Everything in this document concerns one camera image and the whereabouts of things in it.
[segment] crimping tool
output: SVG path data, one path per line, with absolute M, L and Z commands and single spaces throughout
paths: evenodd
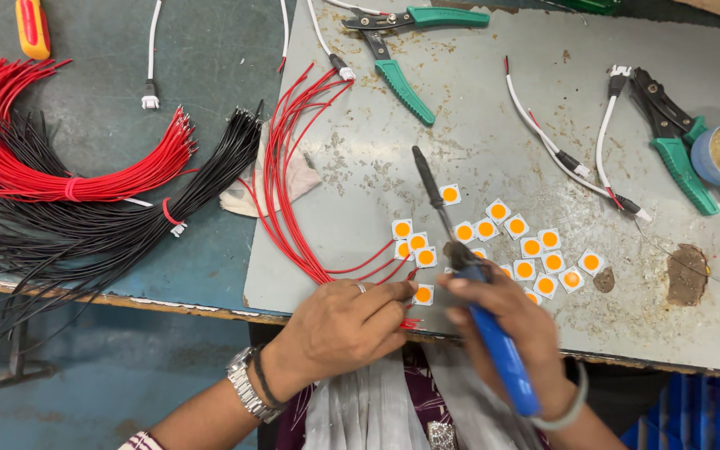
M 342 20 L 343 25 L 346 28 L 360 30 L 363 33 L 365 40 L 368 41 L 374 51 L 374 57 L 377 59 L 375 62 L 377 71 L 385 77 L 396 97 L 399 97 L 399 100 L 405 104 L 407 109 L 415 114 L 424 125 L 432 127 L 432 124 L 435 123 L 435 115 L 432 114 L 432 111 L 426 107 L 421 98 L 410 87 L 410 84 L 407 83 L 399 63 L 390 58 L 388 47 L 385 46 L 385 41 L 382 38 L 382 30 L 405 25 L 415 25 L 419 28 L 434 25 L 487 26 L 490 16 L 442 6 L 407 6 L 406 12 L 387 16 L 367 15 L 357 8 L 352 8 L 351 11 L 357 17 Z
M 655 139 L 651 144 L 660 153 L 671 176 L 699 212 L 703 215 L 718 214 L 720 209 L 696 175 L 690 164 L 690 152 L 683 143 L 684 139 L 686 143 L 693 144 L 696 138 L 707 131 L 705 117 L 692 118 L 687 115 L 665 95 L 663 85 L 640 67 L 635 69 L 630 82 L 630 97 L 643 108 L 645 117 L 655 132 Z M 675 127 L 682 130 L 683 138 L 677 137 Z
M 424 182 L 424 189 L 426 189 L 426 193 L 430 197 L 430 205 L 438 212 L 437 214 L 440 216 L 441 222 L 443 222 L 446 233 L 449 234 L 448 256 L 452 268 L 456 271 L 455 278 L 466 278 L 485 283 L 494 282 L 495 278 L 490 272 L 490 266 L 461 242 L 455 240 L 455 233 L 452 232 L 449 216 L 446 215 L 443 208 L 443 198 L 438 192 L 438 185 L 435 183 L 435 178 L 432 176 L 430 166 L 427 164 L 421 149 L 413 146 L 413 156 L 415 166 Z M 502 379 L 502 384 L 504 384 L 516 412 L 526 417 L 540 413 L 541 407 L 532 389 L 530 376 L 526 373 L 524 363 L 521 361 L 521 356 L 518 355 L 513 340 L 499 327 L 496 317 L 491 312 L 474 303 L 469 308 L 471 316 L 474 317 L 474 322 L 477 324 L 479 334 L 483 337 L 485 347 L 490 353 L 490 358 L 494 361 L 499 378 Z

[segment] blue soldering iron handle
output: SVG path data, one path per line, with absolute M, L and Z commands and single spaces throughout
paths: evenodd
M 455 278 L 488 281 L 479 266 L 465 267 L 455 274 Z M 471 304 L 470 310 L 516 413 L 524 416 L 540 413 L 541 406 L 532 389 L 530 376 L 526 373 L 513 340 L 499 327 L 496 317 L 490 311 L 477 304 Z

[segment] hand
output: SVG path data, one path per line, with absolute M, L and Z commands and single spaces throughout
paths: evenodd
M 327 377 L 351 372 L 404 345 L 404 300 L 418 289 L 411 281 L 379 286 L 355 280 L 319 286 L 294 312 L 261 354 L 269 389 L 280 401 Z
M 496 316 L 499 326 L 513 339 L 530 375 L 542 407 L 541 417 L 545 420 L 557 419 L 570 407 L 576 388 L 565 378 L 563 360 L 557 348 L 555 322 L 498 266 L 491 261 L 485 262 L 494 274 L 493 283 L 454 279 L 452 275 L 439 275 L 437 282 L 460 299 L 479 303 Z M 479 377 L 495 393 L 509 401 L 468 308 L 447 308 L 446 317 L 464 339 L 465 351 Z

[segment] orange led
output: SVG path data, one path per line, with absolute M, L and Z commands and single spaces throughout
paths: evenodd
M 488 252 L 485 251 L 484 248 L 472 248 L 471 253 L 474 253 L 476 256 L 479 256 L 483 260 L 488 259 Z
M 524 288 L 524 294 L 526 295 L 527 299 L 530 299 L 533 301 L 533 303 L 539 305 L 543 302 L 543 297 L 536 294 L 535 292 L 532 292 L 532 289 L 529 289 L 527 287 Z
M 537 237 L 541 240 L 541 243 L 543 244 L 543 248 L 545 250 L 557 250 L 558 248 L 560 248 L 560 233 L 558 233 L 558 230 L 556 228 L 551 228 L 549 230 L 540 230 L 537 233 Z
M 455 205 L 460 203 L 463 198 L 460 195 L 460 187 L 457 184 L 450 184 L 449 186 L 439 187 L 437 189 L 441 193 L 443 199 L 443 206 Z
M 410 246 L 407 245 L 406 240 L 398 240 L 394 242 L 394 258 L 396 260 L 409 260 L 414 259 L 413 254 L 410 252 Z
M 413 233 L 407 236 L 407 245 L 410 246 L 411 251 L 419 250 L 430 245 L 430 241 L 426 239 L 426 233 Z
M 488 205 L 488 208 L 485 209 L 485 214 L 497 225 L 504 222 L 505 219 L 510 216 L 511 212 L 507 205 L 500 199 L 496 199 L 496 201 Z
M 503 272 L 505 272 L 505 275 L 507 275 L 508 278 L 513 280 L 513 266 L 505 264 L 503 266 L 499 266 L 499 268 L 502 269 Z
M 558 277 L 563 289 L 569 294 L 585 286 L 585 280 L 582 278 L 583 274 L 580 273 L 575 266 L 571 266 L 568 270 L 560 272 Z
M 455 239 L 463 243 L 469 243 L 477 238 L 474 227 L 468 220 L 457 225 L 453 231 L 455 233 Z
M 435 287 L 431 284 L 419 284 L 418 290 L 413 295 L 413 304 L 429 306 L 435 297 Z
M 543 244 L 538 238 L 521 238 L 521 257 L 540 258 L 543 253 Z
M 395 240 L 405 240 L 413 232 L 413 220 L 394 220 L 390 225 Z
M 479 222 L 476 222 L 472 225 L 472 227 L 477 233 L 477 238 L 483 242 L 499 235 L 499 230 L 496 228 L 494 221 L 488 219 L 487 217 Z
M 513 276 L 515 281 L 535 280 L 535 260 L 515 260 Z
M 535 280 L 535 285 L 532 287 L 532 290 L 538 295 L 551 300 L 551 298 L 555 296 L 555 291 L 558 290 L 557 279 L 553 276 L 548 276 L 543 272 L 537 274 L 537 277 L 538 278 Z
M 577 264 L 579 265 L 579 268 L 588 272 L 590 276 L 596 276 L 600 271 L 602 271 L 602 269 L 604 269 L 605 259 L 596 254 L 593 250 L 587 248 L 585 253 L 583 253 L 579 258 L 579 261 L 577 261 Z
M 530 232 L 530 226 L 520 214 L 516 214 L 505 222 L 505 230 L 513 240 L 516 240 Z
M 438 265 L 438 255 L 435 247 L 425 247 L 415 250 L 415 267 L 419 269 L 434 268 Z
M 565 270 L 565 260 L 560 250 L 548 251 L 541 255 L 541 262 L 546 273 L 558 273 Z

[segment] bangle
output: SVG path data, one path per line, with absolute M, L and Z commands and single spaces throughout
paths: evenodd
M 260 387 L 265 392 L 265 398 L 268 399 L 269 403 L 271 403 L 272 408 L 282 411 L 285 409 L 285 404 L 280 402 L 274 397 L 274 394 L 271 393 L 271 390 L 268 388 L 268 383 L 265 382 L 265 374 L 263 373 L 263 365 L 260 363 L 260 351 L 265 348 L 265 343 L 260 344 L 255 348 L 255 354 L 252 356 L 252 359 L 255 360 L 255 374 L 257 374 L 257 379 L 260 380 Z
M 582 407 L 585 406 L 585 398 L 588 396 L 588 373 L 585 371 L 585 365 L 580 361 L 577 361 L 577 370 L 579 371 L 579 384 L 569 410 L 561 418 L 551 422 L 539 417 L 530 417 L 533 425 L 545 432 L 556 432 L 571 425 L 579 417 L 579 413 L 583 410 Z

